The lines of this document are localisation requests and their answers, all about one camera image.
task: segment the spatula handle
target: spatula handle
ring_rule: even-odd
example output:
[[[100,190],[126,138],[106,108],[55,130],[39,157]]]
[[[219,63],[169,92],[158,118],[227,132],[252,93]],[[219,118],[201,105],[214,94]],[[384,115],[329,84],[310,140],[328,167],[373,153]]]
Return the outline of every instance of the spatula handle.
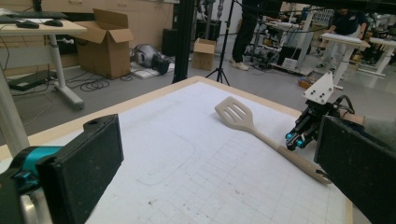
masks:
[[[291,161],[298,168],[306,172],[308,175],[314,177],[317,181],[322,184],[331,184],[332,181],[327,178],[325,173],[320,169],[319,166],[315,165],[312,161],[306,160],[305,158],[295,154],[294,152],[288,150],[287,148],[280,145],[278,142],[267,137],[263,133],[259,132],[257,129],[252,130],[252,133],[260,138],[268,146],[275,149],[283,157]]]

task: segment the floor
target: floor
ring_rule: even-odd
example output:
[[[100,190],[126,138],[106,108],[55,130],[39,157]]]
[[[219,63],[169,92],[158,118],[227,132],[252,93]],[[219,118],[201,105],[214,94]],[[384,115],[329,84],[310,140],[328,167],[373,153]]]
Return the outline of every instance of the floor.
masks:
[[[275,69],[261,71],[250,67],[247,72],[243,72],[231,67],[228,60],[231,58],[234,38],[234,35],[228,38],[224,56],[226,61],[223,63],[223,71],[230,85],[296,110],[304,110],[306,108],[305,99],[302,97],[304,89],[298,86],[299,76]],[[220,39],[216,48],[214,69],[219,67],[221,42]],[[307,60],[311,64],[305,63],[304,66],[314,66],[318,58],[308,55]],[[191,68],[190,65],[188,76],[205,77],[210,72]],[[40,86],[35,89],[35,91],[44,90],[41,92],[15,96],[14,101],[28,135],[170,85],[174,75],[173,72],[169,72],[164,76],[147,79],[130,76],[124,79],[106,80],[86,73],[79,67],[66,68],[64,73],[68,86],[72,87],[73,91],[84,100],[85,108],[83,110],[72,108],[65,99],[59,97],[58,92],[53,90],[52,84],[48,88]],[[340,95],[347,95],[358,114],[394,117],[396,114],[396,67],[388,66],[385,73],[386,77],[376,77],[356,72],[353,69],[348,70],[339,83],[344,89],[335,91],[330,101],[333,102]],[[218,73],[215,73],[209,78],[216,80],[217,75]],[[96,80],[91,85],[78,86],[87,80],[95,79],[100,80]],[[13,91],[12,93],[21,94],[22,92]],[[4,139],[0,135],[0,145],[3,144]],[[355,223],[369,223],[357,209],[355,212],[357,214]]]

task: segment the pants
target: pants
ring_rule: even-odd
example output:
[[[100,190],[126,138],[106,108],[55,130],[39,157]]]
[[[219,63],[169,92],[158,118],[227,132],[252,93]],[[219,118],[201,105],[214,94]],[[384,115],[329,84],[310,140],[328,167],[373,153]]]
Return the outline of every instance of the pants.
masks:
[[[256,24],[257,12],[244,10],[242,12],[241,28],[239,29],[238,35],[236,36],[235,42],[233,43],[233,59],[236,63],[243,61],[242,55],[245,53],[246,47],[253,38]]]
[[[330,63],[330,68],[337,68],[343,59],[344,52],[346,51],[347,45],[330,41],[327,45],[326,50],[323,53],[323,58],[321,63]]]

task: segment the desk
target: desk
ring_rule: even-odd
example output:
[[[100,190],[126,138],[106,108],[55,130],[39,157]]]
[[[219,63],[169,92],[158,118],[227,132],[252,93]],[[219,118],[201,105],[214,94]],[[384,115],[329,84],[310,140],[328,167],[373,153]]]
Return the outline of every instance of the desk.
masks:
[[[74,106],[82,109],[84,102],[65,84],[64,70],[55,35],[79,34],[86,28],[71,21],[62,21],[63,27],[40,24],[39,29],[22,29],[15,24],[0,25],[0,36],[49,35],[50,45],[31,48],[0,49],[0,128],[13,155],[29,146],[26,132],[21,124],[18,111],[12,100],[4,68],[24,67],[37,64],[55,63],[58,82],[55,88]]]
[[[370,37],[370,42],[384,46],[385,47],[385,49],[383,49],[384,53],[382,53],[381,58],[375,64],[375,68],[376,68],[375,71],[370,71],[362,68],[358,68],[358,70],[384,77],[385,75],[382,74],[382,71],[384,71],[385,66],[388,65],[390,58],[393,55],[393,51],[396,49],[396,41]]]
[[[343,35],[325,34],[325,35],[322,35],[321,37],[322,37],[322,39],[325,39],[328,41],[333,41],[336,43],[341,43],[341,44],[346,45],[346,50],[344,51],[343,58],[342,58],[340,64],[338,65],[337,69],[335,70],[335,73],[332,78],[333,85],[335,87],[337,87],[338,89],[343,89],[342,87],[338,86],[338,82],[340,81],[341,76],[347,70],[347,66],[349,65],[349,59],[353,53],[353,50],[358,49],[358,48],[370,48],[370,45],[365,41],[361,41],[360,43],[347,41],[344,39]]]
[[[230,95],[284,144],[300,112],[202,77],[30,139],[64,145],[83,122],[120,114],[124,162],[87,223],[351,223],[335,185],[319,184],[255,136],[221,123],[214,107]]]

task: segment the wooden spatula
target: wooden spatula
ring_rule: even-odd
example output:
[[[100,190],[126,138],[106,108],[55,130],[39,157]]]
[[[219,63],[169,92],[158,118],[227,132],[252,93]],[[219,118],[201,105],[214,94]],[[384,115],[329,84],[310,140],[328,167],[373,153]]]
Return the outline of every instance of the wooden spatula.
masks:
[[[221,120],[228,127],[254,134],[268,146],[275,149],[283,157],[291,161],[294,165],[299,167],[308,175],[314,177],[317,181],[321,182],[322,184],[332,183],[332,181],[327,177],[326,173],[324,173],[312,161],[308,161],[294,152],[289,151],[287,148],[281,146],[278,142],[259,132],[253,124],[253,115],[250,109],[241,102],[237,101],[235,98],[231,96],[228,97],[220,104],[216,105],[215,109],[221,117]]]

